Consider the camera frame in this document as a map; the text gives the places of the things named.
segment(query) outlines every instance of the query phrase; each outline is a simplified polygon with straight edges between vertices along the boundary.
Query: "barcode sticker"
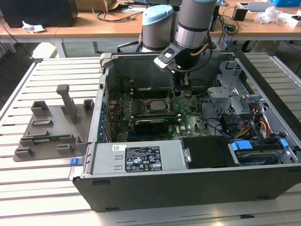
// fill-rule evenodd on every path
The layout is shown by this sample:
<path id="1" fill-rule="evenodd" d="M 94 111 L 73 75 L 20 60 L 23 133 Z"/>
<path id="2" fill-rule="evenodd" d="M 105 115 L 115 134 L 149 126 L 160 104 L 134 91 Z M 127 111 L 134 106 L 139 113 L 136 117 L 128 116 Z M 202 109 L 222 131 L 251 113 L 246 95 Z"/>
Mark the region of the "barcode sticker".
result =
<path id="1" fill-rule="evenodd" d="M 126 145 L 113 145 L 112 151 L 125 151 L 126 150 Z"/>

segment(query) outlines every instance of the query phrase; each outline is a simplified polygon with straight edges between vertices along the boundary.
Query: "electronic component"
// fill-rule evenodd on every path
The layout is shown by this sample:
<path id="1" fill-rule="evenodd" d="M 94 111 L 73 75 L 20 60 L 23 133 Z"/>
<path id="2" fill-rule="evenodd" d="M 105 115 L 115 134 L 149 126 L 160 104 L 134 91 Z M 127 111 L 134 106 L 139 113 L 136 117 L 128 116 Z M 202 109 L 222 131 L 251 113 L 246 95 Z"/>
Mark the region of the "electronic component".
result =
<path id="1" fill-rule="evenodd" d="M 164 134 L 168 132 L 168 120 L 139 120 L 134 124 L 137 134 Z"/>
<path id="2" fill-rule="evenodd" d="M 244 21 L 247 11 L 248 9 L 246 8 L 235 7 L 232 18 L 237 21 Z"/>
<path id="3" fill-rule="evenodd" d="M 189 169 L 236 166 L 223 136 L 181 138 L 182 148 L 190 154 Z"/>
<path id="4" fill-rule="evenodd" d="M 164 101 L 161 101 L 161 100 L 150 101 L 148 106 L 150 108 L 150 112 L 167 111 Z"/>

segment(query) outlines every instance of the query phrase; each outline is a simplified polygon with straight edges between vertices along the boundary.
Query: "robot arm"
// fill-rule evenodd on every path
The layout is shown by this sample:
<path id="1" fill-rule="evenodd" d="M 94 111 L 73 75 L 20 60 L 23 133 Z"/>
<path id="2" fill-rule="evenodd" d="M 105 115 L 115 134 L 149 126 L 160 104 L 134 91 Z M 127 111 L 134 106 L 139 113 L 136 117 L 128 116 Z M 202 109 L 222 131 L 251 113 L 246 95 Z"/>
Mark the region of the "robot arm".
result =
<path id="1" fill-rule="evenodd" d="M 210 55 L 212 54 L 212 42 L 208 27 L 215 5 L 216 0 L 182 1 L 175 42 L 170 44 L 154 60 L 159 68 L 167 68 L 174 74 L 190 73 L 207 63 L 197 65 L 198 56 L 207 47 L 210 47 Z M 202 46 L 206 36 L 208 37 L 207 44 Z"/>

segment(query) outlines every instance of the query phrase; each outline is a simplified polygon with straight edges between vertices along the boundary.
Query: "blue plastic clip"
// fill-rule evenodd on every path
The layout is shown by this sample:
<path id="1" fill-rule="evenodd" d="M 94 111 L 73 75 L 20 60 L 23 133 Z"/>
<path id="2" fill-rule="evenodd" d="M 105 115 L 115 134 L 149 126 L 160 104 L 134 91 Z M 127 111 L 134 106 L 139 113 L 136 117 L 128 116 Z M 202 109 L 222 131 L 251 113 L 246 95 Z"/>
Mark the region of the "blue plastic clip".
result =
<path id="1" fill-rule="evenodd" d="M 285 139 L 281 139 L 280 140 L 280 144 L 282 145 L 282 147 L 287 150 L 288 149 L 288 142 Z"/>
<path id="2" fill-rule="evenodd" d="M 231 144 L 232 148 L 234 151 L 238 151 L 238 150 L 252 150 L 253 147 L 250 143 L 250 141 L 248 140 L 237 140 L 237 141 L 234 141 L 232 144 Z"/>
<path id="3" fill-rule="evenodd" d="M 70 166 L 81 166 L 81 164 L 80 164 L 80 162 L 81 162 L 81 159 L 78 159 L 78 158 L 72 158 L 71 160 L 70 160 Z"/>

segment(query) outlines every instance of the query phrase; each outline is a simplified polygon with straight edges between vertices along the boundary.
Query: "warning label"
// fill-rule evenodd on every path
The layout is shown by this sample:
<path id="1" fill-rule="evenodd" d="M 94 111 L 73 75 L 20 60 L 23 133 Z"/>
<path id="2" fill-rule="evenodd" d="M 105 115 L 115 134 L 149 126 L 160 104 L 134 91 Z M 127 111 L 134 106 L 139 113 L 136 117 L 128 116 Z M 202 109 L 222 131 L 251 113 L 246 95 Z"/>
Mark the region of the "warning label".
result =
<path id="1" fill-rule="evenodd" d="M 126 172 L 142 172 L 162 170 L 160 147 L 128 147 L 126 148 Z"/>

